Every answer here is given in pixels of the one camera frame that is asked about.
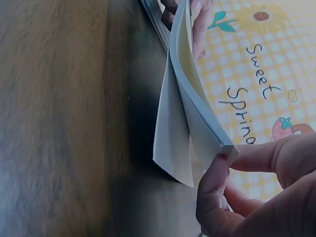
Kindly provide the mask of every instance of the strawberry illustration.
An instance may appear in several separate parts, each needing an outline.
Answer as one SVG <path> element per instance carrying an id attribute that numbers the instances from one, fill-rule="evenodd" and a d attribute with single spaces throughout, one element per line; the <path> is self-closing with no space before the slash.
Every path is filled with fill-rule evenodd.
<path id="1" fill-rule="evenodd" d="M 278 121 L 274 123 L 272 128 L 272 135 L 275 141 L 292 134 L 293 125 L 290 120 L 290 117 L 279 118 Z"/>

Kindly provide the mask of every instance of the lemon illustration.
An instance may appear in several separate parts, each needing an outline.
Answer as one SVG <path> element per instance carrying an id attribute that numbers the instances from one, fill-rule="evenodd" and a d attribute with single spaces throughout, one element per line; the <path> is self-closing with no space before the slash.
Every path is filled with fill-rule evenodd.
<path id="1" fill-rule="evenodd" d="M 292 102 L 296 102 L 298 100 L 297 94 L 295 90 L 290 90 L 288 93 L 288 99 Z"/>

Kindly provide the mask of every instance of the hand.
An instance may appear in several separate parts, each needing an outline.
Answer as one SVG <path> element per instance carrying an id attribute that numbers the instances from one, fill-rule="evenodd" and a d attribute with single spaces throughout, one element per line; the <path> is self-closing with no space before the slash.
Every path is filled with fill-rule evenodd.
<path id="1" fill-rule="evenodd" d="M 196 215 L 203 233 L 209 237 L 316 236 L 315 147 L 316 133 L 238 146 L 240 154 L 231 168 L 277 174 L 284 190 L 266 203 L 248 199 L 227 184 L 227 161 L 216 158 L 198 187 Z"/>
<path id="2" fill-rule="evenodd" d="M 165 6 L 161 20 L 171 30 L 174 15 L 176 14 L 179 0 L 161 0 Z M 191 14 L 194 19 L 193 33 L 193 57 L 197 59 L 202 52 L 204 37 L 211 17 L 213 0 L 190 0 Z"/>

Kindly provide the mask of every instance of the stack of paper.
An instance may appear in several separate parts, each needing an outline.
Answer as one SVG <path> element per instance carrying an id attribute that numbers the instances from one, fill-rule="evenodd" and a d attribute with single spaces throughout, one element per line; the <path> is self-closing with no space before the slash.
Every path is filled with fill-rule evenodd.
<path id="1" fill-rule="evenodd" d="M 161 21 L 161 15 L 164 11 L 164 5 L 161 4 L 160 0 L 141 1 L 164 49 L 167 51 L 170 38 L 170 31 Z"/>
<path id="2" fill-rule="evenodd" d="M 238 151 L 202 88 L 192 55 L 189 5 L 188 0 L 180 1 L 171 30 L 156 123 L 154 161 L 178 181 L 193 186 L 190 137 L 204 169 L 208 169 L 217 154 L 226 154 L 232 162 Z"/>

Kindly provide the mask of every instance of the wood grain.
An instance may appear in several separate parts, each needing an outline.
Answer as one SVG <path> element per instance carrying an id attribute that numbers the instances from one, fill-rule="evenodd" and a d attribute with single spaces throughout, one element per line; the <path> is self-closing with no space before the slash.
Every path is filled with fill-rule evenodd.
<path id="1" fill-rule="evenodd" d="M 196 190 L 151 161 L 165 53 L 141 4 L 0 0 L 0 22 L 0 237 L 197 236 Z"/>

